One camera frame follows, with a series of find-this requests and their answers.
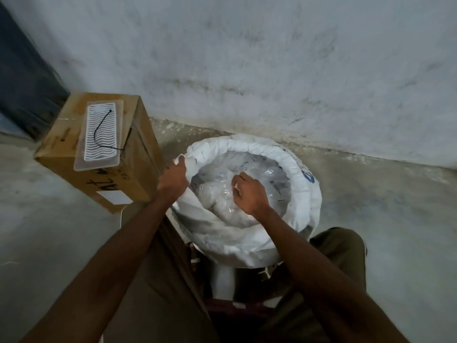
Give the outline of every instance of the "string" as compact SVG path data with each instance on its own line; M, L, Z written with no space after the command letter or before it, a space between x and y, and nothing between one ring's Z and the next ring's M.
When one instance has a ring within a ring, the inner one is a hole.
M98 124L97 128L95 129L95 131L94 131L94 142L95 142L96 145L98 145L99 147L102 147L102 148L109 148L109 149L116 149L116 150L122 150L122 151L123 151L122 148L110 147L109 145L100 145L100 144L98 144L97 140L95 139L95 134L97 133L98 128L102 125L102 123L105 121L105 118L106 118L106 117L108 116L108 114L110 114L111 112L112 112L112 109L110 109L110 110L108 111L108 113L105 114L105 116L103 117L103 119L100 121L100 124Z

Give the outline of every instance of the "white sack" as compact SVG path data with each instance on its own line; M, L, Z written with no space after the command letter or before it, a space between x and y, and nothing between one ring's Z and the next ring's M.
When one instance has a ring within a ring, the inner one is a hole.
M283 220L310 238L319 223L322 195L319 182L290 150L276 142L245 134L207 138L187 148L186 178L189 182L205 165L227 151L248 152L277 161L290 181L291 199ZM229 226L206 210L190 188L173 204L182 232L213 261L232 267L265 267L279 262L279 254L257 224Z

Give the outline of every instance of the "clear plastic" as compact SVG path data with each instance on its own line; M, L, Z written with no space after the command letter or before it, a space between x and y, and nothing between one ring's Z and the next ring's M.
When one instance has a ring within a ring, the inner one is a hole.
M86 147L87 109L89 108L90 105L107 104L107 103L114 103L114 105L115 105L116 139L117 139L116 148L121 148L122 117L123 117L123 111L124 111L124 101L123 100L113 100L113 101L88 102L87 106L86 106L86 113L83 118L81 133L79 134L78 145L76 148L75 163L73 165L73 169L75 171L86 171L86 170L93 170L96 168L114 167L114 166L119 165L119 163L120 163L120 158L121 158L120 149L116 149L116 154L110 158L106 158L103 160L91 160L91 161L84 160L84 151L85 151L85 147Z
M291 199L290 182L274 160L250 153L228 151L203 166L192 178L191 189L202 206L227 225L246 228L258 224L233 201L232 178L245 172L265 187L270 206L282 217Z

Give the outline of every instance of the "white wall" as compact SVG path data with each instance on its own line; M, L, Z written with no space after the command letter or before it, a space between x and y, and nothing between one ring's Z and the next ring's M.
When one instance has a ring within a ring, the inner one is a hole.
M69 88L457 168L457 0L3 0Z

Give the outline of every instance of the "brown trousers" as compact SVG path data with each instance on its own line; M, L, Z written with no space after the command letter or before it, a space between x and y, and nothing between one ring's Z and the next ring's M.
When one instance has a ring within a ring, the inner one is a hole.
M143 205L131 204L122 225ZM219 342L191 273L184 243L165 219L114 317L104 342ZM365 245L352 230L333 228L310 243L365 289ZM283 296L259 332L260 340L329 342L285 267L258 285L262 300Z

